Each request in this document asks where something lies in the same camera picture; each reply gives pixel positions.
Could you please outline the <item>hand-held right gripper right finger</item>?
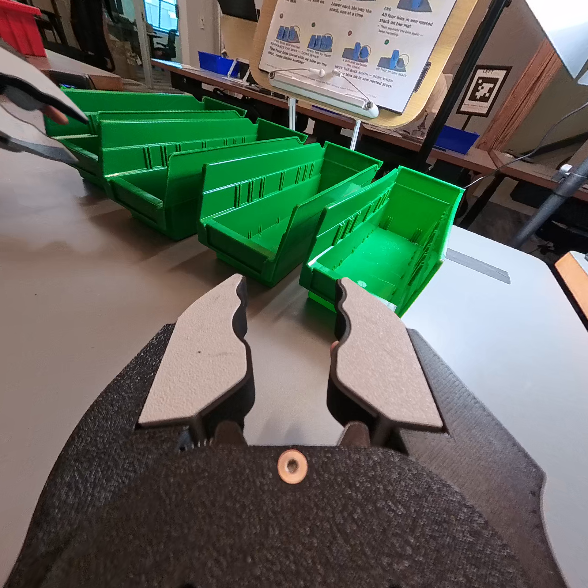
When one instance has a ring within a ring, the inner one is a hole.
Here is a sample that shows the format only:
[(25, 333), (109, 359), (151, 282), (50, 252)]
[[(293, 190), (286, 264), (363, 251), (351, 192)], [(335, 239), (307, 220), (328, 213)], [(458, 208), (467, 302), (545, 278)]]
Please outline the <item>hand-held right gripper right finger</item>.
[(441, 433), (440, 410), (399, 316), (351, 279), (336, 281), (335, 339), (326, 404), (346, 427), (363, 423), (371, 443), (396, 430)]

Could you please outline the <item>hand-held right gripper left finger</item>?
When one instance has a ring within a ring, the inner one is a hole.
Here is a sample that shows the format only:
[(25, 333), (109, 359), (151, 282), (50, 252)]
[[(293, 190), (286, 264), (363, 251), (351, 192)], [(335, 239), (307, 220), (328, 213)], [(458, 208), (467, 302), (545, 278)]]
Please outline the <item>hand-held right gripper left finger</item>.
[(177, 319), (138, 418), (142, 429), (187, 425), (196, 441), (224, 421), (244, 428), (254, 406), (247, 288), (234, 274)]

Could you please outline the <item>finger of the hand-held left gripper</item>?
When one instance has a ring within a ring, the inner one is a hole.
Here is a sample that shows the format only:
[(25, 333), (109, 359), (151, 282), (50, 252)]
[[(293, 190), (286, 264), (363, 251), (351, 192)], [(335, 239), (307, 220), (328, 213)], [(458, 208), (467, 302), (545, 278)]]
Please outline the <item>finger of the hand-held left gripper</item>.
[(59, 141), (46, 136), (35, 125), (15, 117), (1, 107), (1, 148), (11, 152), (26, 152), (67, 165), (77, 158)]
[(8, 88), (9, 98), (19, 107), (43, 112), (46, 105), (82, 123), (87, 116), (40, 70), (15, 54), (13, 49), (1, 47), (1, 93)]

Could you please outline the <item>green plastic bin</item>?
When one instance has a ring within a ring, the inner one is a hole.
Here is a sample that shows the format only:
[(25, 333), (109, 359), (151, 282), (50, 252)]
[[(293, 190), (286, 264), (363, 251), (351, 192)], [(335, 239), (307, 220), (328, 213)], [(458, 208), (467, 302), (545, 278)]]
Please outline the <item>green plastic bin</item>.
[(50, 138), (63, 143), (77, 158), (73, 165), (87, 181), (106, 190), (106, 176), (123, 169), (119, 162), (104, 165), (105, 148), (156, 143), (152, 129), (160, 122), (244, 119), (246, 110), (214, 98), (202, 101), (188, 94), (116, 92), (65, 89), (88, 118), (87, 123), (69, 118), (66, 125), (43, 117)]
[(206, 164), (298, 148), (307, 135), (264, 119), (103, 120), (99, 161), (108, 196), (173, 240), (197, 232)]
[(368, 187), (382, 164), (329, 142), (205, 164), (199, 241), (272, 288), (307, 259), (322, 211)]
[(327, 205), (299, 284), (334, 310), (336, 281), (347, 277), (402, 317), (445, 260), (464, 192), (400, 166)]

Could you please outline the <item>grey device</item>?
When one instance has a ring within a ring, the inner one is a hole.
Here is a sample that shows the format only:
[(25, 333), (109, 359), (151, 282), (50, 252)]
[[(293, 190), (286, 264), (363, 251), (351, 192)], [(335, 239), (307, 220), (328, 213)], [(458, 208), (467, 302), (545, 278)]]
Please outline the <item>grey device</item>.
[(88, 74), (49, 70), (49, 79), (57, 86), (66, 89), (93, 90), (94, 84)]

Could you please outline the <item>red plastic bin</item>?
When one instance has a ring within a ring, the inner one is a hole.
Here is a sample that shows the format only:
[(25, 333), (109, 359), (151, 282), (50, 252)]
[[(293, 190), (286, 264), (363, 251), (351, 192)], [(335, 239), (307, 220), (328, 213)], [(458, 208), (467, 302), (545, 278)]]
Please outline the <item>red plastic bin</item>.
[(36, 23), (41, 11), (16, 1), (1, 1), (1, 39), (25, 56), (46, 57)]

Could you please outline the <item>wood-edged white table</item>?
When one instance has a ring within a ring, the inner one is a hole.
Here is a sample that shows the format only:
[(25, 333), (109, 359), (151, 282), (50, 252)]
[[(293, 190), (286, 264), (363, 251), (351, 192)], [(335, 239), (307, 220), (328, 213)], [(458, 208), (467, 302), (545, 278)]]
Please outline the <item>wood-edged white table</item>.
[(99, 91), (123, 91), (122, 78), (115, 73), (101, 70), (93, 65), (78, 61), (69, 56), (46, 49), (46, 57), (26, 56), (26, 60), (40, 70), (46, 77), (49, 70), (85, 73), (91, 78), (95, 89)]

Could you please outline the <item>black office chair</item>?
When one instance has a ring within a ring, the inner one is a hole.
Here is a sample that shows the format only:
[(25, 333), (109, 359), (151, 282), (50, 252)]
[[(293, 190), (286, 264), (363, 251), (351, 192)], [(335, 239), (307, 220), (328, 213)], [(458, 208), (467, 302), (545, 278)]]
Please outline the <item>black office chair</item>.
[(178, 30), (172, 29), (168, 32), (165, 42), (153, 41), (153, 57), (163, 61), (172, 61), (176, 58), (176, 39)]

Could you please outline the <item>brown wooden table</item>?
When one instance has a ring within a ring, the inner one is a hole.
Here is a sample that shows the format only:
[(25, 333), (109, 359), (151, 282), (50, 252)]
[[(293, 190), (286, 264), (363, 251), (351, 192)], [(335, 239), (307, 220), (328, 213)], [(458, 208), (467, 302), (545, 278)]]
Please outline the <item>brown wooden table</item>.
[[(240, 84), (236, 79), (223, 77), (207, 70), (200, 70), (177, 62), (167, 62), (157, 59), (152, 60), (152, 64), (171, 74), (171, 84), (175, 89), (193, 94), (196, 98), (201, 99), (208, 88), (220, 89), (224, 92), (237, 94), (238, 97), (247, 97), (251, 100), (263, 104), (265, 107), (278, 109), (281, 114), (288, 115), (288, 102), (286, 98), (276, 97), (268, 91), (260, 91), (259, 88)], [(355, 120), (347, 115), (336, 114), (332, 111), (312, 107), (303, 99), (298, 99), (296, 113), (308, 116), (314, 121), (322, 121), (337, 128), (352, 130)], [(386, 131), (374, 125), (363, 123), (359, 130), (359, 138), (370, 137), (381, 143), (386, 143), (387, 151), (389, 146), (402, 150), (402, 154), (408, 163), (413, 163), (420, 147), (421, 142), (413, 141), (405, 136), (400, 136), (393, 131)], [(483, 151), (477, 148), (470, 148), (465, 155), (444, 151), (434, 148), (430, 152), (428, 162), (443, 160), (448, 164), (455, 165), (459, 168), (468, 169), (481, 176), (503, 176), (511, 179), (525, 181), (533, 185), (543, 187), (549, 190), (555, 190), (558, 182), (553, 180), (554, 171), (549, 171), (538, 164), (528, 164), (522, 161), (514, 162), (513, 158), (506, 153), (497, 151)]]

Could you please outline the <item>blue plastic bin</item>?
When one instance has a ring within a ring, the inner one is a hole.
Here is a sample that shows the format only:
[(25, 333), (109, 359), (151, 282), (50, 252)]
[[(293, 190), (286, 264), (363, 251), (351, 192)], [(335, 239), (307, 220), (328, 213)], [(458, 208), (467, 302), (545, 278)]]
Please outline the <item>blue plastic bin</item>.
[(480, 138), (476, 132), (445, 125), (435, 142), (435, 148), (466, 155)]
[(199, 68), (208, 72), (227, 77), (231, 66), (231, 58), (209, 52), (198, 51)]

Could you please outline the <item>black monitor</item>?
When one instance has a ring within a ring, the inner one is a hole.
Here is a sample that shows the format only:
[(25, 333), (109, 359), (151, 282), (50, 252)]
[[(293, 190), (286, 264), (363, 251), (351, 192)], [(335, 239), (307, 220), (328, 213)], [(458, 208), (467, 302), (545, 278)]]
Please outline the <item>black monitor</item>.
[(244, 19), (251, 22), (258, 21), (259, 14), (254, 0), (219, 0), (217, 3), (219, 4), (220, 10), (224, 16)]

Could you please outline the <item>grey metal pole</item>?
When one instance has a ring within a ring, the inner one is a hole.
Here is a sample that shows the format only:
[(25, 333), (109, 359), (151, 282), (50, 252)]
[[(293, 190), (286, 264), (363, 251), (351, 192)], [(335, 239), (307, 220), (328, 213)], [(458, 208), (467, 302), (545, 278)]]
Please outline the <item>grey metal pole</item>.
[(519, 249), (536, 231), (570, 198), (587, 183), (587, 159), (571, 168), (540, 206), (536, 213), (526, 222), (517, 234), (509, 241), (508, 246)]

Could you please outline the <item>white board stand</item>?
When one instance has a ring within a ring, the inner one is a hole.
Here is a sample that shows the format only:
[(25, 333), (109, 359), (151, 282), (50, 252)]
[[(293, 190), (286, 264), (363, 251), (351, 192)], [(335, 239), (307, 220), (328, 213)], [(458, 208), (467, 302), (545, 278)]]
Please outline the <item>white board stand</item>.
[[(295, 126), (296, 126), (296, 105), (297, 105), (297, 100), (294, 97), (288, 97), (288, 127), (291, 130), (295, 130)], [(360, 119), (357, 119), (355, 121), (355, 126), (353, 127), (353, 132), (352, 132), (352, 136), (351, 136), (351, 140), (350, 140), (349, 149), (351, 151), (356, 150), (361, 126), (362, 126), (362, 121)]]

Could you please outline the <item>clear page holder bar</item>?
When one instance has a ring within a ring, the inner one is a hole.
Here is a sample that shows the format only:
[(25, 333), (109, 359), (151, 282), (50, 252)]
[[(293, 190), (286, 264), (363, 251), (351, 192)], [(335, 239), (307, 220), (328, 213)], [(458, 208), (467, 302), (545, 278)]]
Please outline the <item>clear page holder bar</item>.
[(311, 102), (320, 102), (368, 119), (379, 116), (378, 106), (340, 70), (306, 67), (273, 70), (268, 79), (273, 87), (293, 92)]

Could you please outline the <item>black and white marker poster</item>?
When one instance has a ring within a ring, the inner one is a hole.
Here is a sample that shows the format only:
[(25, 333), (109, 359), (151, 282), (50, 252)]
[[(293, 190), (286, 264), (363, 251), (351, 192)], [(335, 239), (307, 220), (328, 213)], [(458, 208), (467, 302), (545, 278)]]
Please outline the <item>black and white marker poster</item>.
[(476, 65), (456, 114), (487, 118), (512, 66)]

